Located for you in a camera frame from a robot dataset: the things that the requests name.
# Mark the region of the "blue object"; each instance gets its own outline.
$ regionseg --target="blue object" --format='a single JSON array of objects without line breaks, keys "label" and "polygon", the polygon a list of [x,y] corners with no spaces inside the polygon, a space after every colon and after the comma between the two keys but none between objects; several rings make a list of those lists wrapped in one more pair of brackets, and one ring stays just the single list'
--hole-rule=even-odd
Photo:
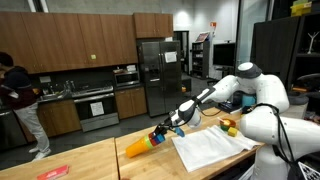
[{"label": "blue object", "polygon": [[182,129],[180,129],[179,127],[176,127],[174,130],[176,134],[178,134],[181,137],[184,137],[184,132],[182,131]]},{"label": "blue object", "polygon": [[256,97],[255,95],[249,95],[249,94],[244,94],[242,96],[242,107],[245,107],[245,106],[252,106],[256,104]]}]

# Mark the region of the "yellow object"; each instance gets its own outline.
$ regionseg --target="yellow object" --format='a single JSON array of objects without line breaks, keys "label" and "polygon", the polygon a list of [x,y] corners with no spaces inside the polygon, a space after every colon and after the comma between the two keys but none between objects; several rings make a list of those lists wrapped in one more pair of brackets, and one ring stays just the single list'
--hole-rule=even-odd
[{"label": "yellow object", "polygon": [[136,141],[135,143],[131,144],[126,149],[126,154],[129,158],[148,151],[150,148],[148,147],[145,137],[141,138],[140,140]]},{"label": "yellow object", "polygon": [[91,59],[97,59],[97,56],[95,54],[91,54]]},{"label": "yellow object", "polygon": [[236,128],[230,127],[228,130],[228,135],[235,137],[237,135],[238,130]]},{"label": "yellow object", "polygon": [[291,17],[301,16],[302,14],[307,14],[311,12],[312,3],[303,3],[291,6]]}]

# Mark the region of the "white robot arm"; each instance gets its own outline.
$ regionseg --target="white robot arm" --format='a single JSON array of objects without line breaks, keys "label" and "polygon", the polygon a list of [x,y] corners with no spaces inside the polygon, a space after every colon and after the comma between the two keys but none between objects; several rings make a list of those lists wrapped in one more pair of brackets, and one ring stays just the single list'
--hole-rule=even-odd
[{"label": "white robot arm", "polygon": [[252,179],[287,179],[292,161],[320,150],[320,143],[316,143],[320,127],[300,119],[281,117],[279,120],[278,115],[289,108],[288,97],[279,78],[262,74],[252,63],[243,63],[238,70],[238,76],[226,76],[197,97],[181,104],[164,123],[159,124],[155,132],[160,133],[162,127],[184,124],[190,128],[199,127],[201,118],[197,106],[209,99],[223,102],[235,91],[256,94],[260,105],[240,121],[240,131],[246,137],[266,143],[257,151]]}]

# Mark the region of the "wall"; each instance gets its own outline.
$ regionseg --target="wall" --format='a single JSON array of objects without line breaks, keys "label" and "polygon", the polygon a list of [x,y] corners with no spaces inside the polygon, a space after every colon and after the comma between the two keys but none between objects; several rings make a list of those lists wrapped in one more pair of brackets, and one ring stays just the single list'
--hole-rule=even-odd
[{"label": "wall", "polygon": [[[174,30],[189,30],[189,49],[201,32],[212,32],[210,22],[217,22],[211,44],[235,41],[237,31],[238,0],[162,0],[162,13],[173,14]],[[192,53],[189,53],[189,67]],[[212,50],[209,56],[209,77],[221,78],[221,71],[212,65]]]},{"label": "wall", "polygon": [[266,20],[267,5],[268,0],[242,1],[237,54],[238,64],[250,61],[253,26],[256,22]]}]

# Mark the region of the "gray floor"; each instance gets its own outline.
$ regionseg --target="gray floor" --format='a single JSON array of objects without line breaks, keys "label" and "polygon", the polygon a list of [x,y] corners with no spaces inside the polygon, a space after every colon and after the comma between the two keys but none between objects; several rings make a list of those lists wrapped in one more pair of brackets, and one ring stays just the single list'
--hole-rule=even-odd
[{"label": "gray floor", "polygon": [[[192,91],[184,93],[187,100],[193,95],[198,95],[207,87],[207,80],[192,78]],[[202,109],[212,107],[213,104],[201,105]],[[119,124],[101,128],[89,132],[76,131],[50,138],[51,155],[68,151],[77,147],[91,144],[110,137],[120,137],[145,128],[149,128],[163,122],[167,114],[150,118],[147,114],[121,120]],[[16,147],[0,152],[0,170],[30,162],[35,154],[29,154],[28,150],[34,147],[34,143]]]}]

